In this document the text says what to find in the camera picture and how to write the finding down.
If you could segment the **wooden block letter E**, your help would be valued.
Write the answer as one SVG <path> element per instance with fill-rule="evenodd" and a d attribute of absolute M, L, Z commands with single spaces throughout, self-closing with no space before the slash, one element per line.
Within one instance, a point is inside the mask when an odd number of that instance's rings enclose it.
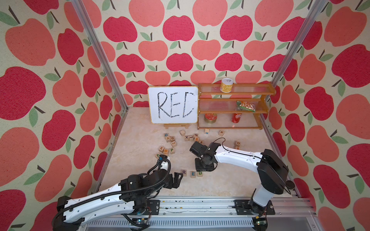
<path fill-rule="evenodd" d="M 197 172 L 196 171 L 191 171 L 190 172 L 190 177 L 191 178 L 196 178 L 197 177 Z"/>

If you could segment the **wooden block letter R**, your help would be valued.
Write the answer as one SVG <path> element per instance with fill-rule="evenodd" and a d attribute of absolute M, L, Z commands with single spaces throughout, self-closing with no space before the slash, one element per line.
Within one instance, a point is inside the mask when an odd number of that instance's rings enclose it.
<path fill-rule="evenodd" d="M 186 177 L 186 176 L 187 176 L 187 170 L 182 169 L 182 170 L 181 170 L 181 173 L 183 174 L 183 176 L 184 176 L 184 177 Z"/>

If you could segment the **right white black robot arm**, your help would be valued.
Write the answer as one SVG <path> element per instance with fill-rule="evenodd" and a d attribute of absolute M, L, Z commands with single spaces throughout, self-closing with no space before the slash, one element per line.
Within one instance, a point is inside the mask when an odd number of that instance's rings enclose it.
<path fill-rule="evenodd" d="M 208 146 L 196 141 L 190 147 L 195 159 L 196 171 L 214 171 L 219 163 L 246 168 L 259 175 L 260 185 L 254 190 L 247 204 L 247 209 L 254 215 L 261 216 L 268 208 L 269 201 L 275 195 L 284 192 L 291 194 L 295 183 L 288 180 L 289 168 L 270 149 L 263 152 L 247 152 L 224 146 L 216 141 Z"/>

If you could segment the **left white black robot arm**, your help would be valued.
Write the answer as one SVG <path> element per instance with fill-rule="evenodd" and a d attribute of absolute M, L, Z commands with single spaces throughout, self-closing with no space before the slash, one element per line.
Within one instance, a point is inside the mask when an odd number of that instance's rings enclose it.
<path fill-rule="evenodd" d="M 161 189 L 177 189 L 182 173 L 171 174 L 171 162 L 161 157 L 148 172 L 133 174 L 112 187 L 80 198 L 62 196 L 52 220 L 54 231 L 77 231 L 81 226 L 116 214 L 125 218 L 141 215 L 150 209 L 148 201 Z"/>

